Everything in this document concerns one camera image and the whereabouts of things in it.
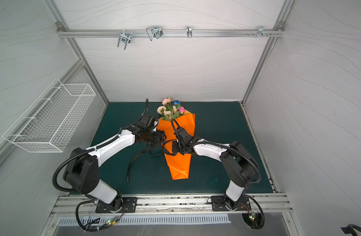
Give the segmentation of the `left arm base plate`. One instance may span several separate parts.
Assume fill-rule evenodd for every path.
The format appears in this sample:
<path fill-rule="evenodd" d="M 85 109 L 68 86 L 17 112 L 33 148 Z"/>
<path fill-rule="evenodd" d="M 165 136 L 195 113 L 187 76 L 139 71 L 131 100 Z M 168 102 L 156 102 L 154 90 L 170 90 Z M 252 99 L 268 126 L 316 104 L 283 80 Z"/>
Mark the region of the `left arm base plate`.
<path fill-rule="evenodd" d="M 97 203 L 96 213 L 134 213 L 137 206 L 137 197 L 119 197 L 107 204 L 102 200 Z"/>

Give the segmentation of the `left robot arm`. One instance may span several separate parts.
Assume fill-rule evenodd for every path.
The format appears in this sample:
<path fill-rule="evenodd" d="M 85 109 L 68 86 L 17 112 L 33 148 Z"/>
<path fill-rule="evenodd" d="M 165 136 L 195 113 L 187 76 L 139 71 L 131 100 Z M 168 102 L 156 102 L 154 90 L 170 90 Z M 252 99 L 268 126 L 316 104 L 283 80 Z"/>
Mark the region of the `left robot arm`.
<path fill-rule="evenodd" d="M 54 188 L 80 193 L 93 201 L 98 200 L 108 211 L 119 211 L 123 206 L 121 194 L 101 180 L 99 168 L 109 158 L 137 142 L 162 144 L 165 134 L 157 129 L 158 125 L 157 118 L 143 114 L 136 123 L 122 127 L 111 138 L 86 149 L 74 149 L 71 157 L 55 170 L 52 177 Z"/>

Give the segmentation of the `blue fake flower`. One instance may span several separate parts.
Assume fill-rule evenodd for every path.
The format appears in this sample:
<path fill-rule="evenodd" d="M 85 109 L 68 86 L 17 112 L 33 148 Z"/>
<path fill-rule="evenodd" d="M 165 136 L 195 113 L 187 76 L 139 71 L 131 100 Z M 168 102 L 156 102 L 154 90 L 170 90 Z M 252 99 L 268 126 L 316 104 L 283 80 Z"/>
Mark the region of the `blue fake flower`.
<path fill-rule="evenodd" d="M 180 102 L 179 102 L 178 100 L 176 100 L 176 101 L 174 101 L 172 104 L 173 104 L 174 106 L 178 106 L 178 105 L 180 105 Z"/>

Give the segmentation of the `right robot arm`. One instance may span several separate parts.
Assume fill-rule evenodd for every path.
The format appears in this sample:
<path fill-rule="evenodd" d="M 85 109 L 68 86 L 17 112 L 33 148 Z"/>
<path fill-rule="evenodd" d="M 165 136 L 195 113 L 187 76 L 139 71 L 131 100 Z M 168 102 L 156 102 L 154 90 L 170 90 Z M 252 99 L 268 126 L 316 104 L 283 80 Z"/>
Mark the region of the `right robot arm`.
<path fill-rule="evenodd" d="M 219 144 L 199 137 L 191 136 L 184 128 L 174 130 L 176 140 L 172 142 L 173 154 L 195 154 L 219 161 L 230 179 L 223 196 L 228 210 L 237 210 L 245 191 L 252 185 L 261 182 L 262 175 L 255 159 L 244 148 L 234 141 L 231 144 Z"/>

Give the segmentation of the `orange wrapping paper sheet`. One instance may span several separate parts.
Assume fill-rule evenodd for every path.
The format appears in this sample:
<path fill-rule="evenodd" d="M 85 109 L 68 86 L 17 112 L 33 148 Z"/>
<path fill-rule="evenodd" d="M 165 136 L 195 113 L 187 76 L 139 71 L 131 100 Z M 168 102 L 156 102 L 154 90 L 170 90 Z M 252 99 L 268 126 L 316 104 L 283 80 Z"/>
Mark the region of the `orange wrapping paper sheet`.
<path fill-rule="evenodd" d="M 183 145 L 177 141 L 174 128 L 178 126 L 184 128 L 190 136 L 194 136 L 196 115 L 186 110 L 183 116 L 176 119 L 174 125 L 170 121 L 159 120 L 158 130 L 164 131 L 166 136 L 164 155 L 173 180 L 188 179 L 191 162 L 191 154 L 184 153 L 181 150 Z"/>

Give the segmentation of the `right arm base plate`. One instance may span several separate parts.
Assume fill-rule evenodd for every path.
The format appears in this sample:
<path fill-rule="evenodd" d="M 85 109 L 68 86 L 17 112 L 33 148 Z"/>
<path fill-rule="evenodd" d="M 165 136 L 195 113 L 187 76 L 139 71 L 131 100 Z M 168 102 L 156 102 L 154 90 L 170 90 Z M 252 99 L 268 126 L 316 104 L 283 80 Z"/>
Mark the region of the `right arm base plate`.
<path fill-rule="evenodd" d="M 225 195 L 215 195 L 207 199 L 212 205 L 213 211 L 248 211 L 251 212 L 249 198 L 242 196 L 239 200 L 233 201 Z"/>

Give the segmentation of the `black printed ribbon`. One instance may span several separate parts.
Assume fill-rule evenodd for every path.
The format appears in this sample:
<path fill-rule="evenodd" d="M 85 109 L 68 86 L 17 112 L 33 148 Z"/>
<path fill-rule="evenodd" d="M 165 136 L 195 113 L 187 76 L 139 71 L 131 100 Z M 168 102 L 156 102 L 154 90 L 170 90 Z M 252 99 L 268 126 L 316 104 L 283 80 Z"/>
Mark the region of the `black printed ribbon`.
<path fill-rule="evenodd" d="M 140 151 L 139 153 L 137 153 L 129 162 L 128 167 L 127 167 L 127 172 L 126 172 L 126 181 L 128 183 L 130 183 L 131 180 L 131 172 L 132 172 L 132 168 L 134 166 L 134 164 L 139 160 L 142 159 L 142 156 L 146 157 L 146 156 L 159 156 L 159 155 L 163 155 L 166 153 L 165 151 L 165 145 L 170 143 L 171 141 L 174 140 L 169 140 L 169 141 L 164 141 L 164 142 L 151 142 L 145 145 L 145 148 Z M 153 149 L 158 149 L 159 152 L 158 153 L 152 153 Z"/>

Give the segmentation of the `light pink fake rose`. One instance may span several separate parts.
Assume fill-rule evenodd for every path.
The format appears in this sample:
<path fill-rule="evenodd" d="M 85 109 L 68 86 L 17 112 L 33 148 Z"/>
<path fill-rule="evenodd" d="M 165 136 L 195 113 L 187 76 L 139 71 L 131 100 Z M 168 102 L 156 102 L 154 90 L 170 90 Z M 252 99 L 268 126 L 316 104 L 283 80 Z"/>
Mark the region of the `light pink fake rose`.
<path fill-rule="evenodd" d="M 162 101 L 163 108 L 165 111 L 173 111 L 172 98 L 167 97 Z"/>

